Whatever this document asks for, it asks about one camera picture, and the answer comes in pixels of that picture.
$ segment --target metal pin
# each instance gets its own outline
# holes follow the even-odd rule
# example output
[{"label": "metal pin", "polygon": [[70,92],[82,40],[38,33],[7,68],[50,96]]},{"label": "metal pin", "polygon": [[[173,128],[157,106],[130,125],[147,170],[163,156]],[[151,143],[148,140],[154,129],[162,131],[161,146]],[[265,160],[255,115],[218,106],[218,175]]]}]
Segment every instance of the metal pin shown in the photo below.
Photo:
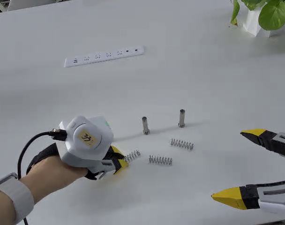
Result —
[{"label": "metal pin", "polygon": [[185,127],[184,117],[185,117],[185,110],[184,110],[184,109],[181,109],[181,110],[180,110],[179,123],[178,123],[178,126],[179,126],[180,128]]},{"label": "metal pin", "polygon": [[143,134],[148,135],[150,133],[150,130],[148,128],[148,121],[147,117],[142,117],[142,126],[143,126]]}]

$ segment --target metal spring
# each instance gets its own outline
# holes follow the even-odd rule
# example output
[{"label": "metal spring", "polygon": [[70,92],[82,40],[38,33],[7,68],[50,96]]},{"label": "metal spring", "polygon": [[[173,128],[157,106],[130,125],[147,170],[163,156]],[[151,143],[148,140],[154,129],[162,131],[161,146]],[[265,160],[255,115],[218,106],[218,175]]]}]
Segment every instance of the metal spring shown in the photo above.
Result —
[{"label": "metal spring", "polygon": [[186,142],[186,141],[174,139],[174,138],[171,139],[170,145],[178,146],[178,147],[189,149],[189,150],[193,150],[194,148],[194,143]]},{"label": "metal spring", "polygon": [[136,150],[132,151],[131,153],[129,153],[128,155],[126,155],[124,157],[124,160],[129,163],[129,162],[133,161],[134,159],[136,159],[137,157],[139,157],[140,155],[141,155],[141,153],[139,152],[138,149],[136,149]]},{"label": "metal spring", "polygon": [[155,164],[172,165],[173,159],[163,156],[149,156],[149,162]]}]

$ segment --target white wrist band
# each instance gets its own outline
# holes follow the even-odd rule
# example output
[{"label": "white wrist band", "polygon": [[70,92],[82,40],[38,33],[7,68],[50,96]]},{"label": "white wrist band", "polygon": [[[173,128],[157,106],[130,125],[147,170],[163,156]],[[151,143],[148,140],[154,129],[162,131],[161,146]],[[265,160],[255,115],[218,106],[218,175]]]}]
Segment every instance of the white wrist band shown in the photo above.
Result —
[{"label": "white wrist band", "polygon": [[34,208],[34,199],[29,188],[15,178],[0,184],[0,191],[13,202],[16,212],[15,224],[27,217]]}]

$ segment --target power outlet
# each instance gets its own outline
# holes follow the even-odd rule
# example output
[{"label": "power outlet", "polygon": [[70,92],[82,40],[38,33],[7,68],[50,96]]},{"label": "power outlet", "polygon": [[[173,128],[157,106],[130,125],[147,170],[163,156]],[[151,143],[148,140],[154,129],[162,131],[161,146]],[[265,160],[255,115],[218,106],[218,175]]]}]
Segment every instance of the power outlet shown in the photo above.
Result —
[{"label": "power outlet", "polygon": [[95,52],[84,56],[66,58],[64,67],[74,67],[84,64],[102,62],[107,60],[115,60],[115,59],[131,57],[136,55],[143,55],[143,54],[144,54],[143,46],[118,49],[115,51]]}]

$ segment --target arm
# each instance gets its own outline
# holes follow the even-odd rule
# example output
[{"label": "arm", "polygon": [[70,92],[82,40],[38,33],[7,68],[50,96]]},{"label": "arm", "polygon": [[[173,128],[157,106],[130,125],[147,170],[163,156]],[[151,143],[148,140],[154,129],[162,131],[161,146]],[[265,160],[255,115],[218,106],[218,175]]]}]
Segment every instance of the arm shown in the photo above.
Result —
[{"label": "arm", "polygon": [[[60,190],[87,174],[85,168],[74,168],[63,163],[58,156],[48,157],[33,166],[27,176],[20,179],[38,203],[47,195]],[[0,225],[12,225],[15,208],[11,199],[0,191]]]}]

